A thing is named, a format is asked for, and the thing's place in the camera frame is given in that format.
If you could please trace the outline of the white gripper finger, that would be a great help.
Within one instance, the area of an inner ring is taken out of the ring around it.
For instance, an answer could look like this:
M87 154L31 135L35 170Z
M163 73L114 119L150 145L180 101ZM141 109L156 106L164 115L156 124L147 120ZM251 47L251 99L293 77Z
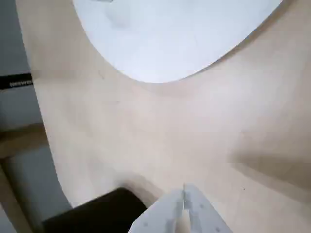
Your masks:
M192 233L230 233L223 218L196 186L184 185L184 209L188 211Z
M184 191L165 194L144 211L131 225L131 233L174 233L184 207Z

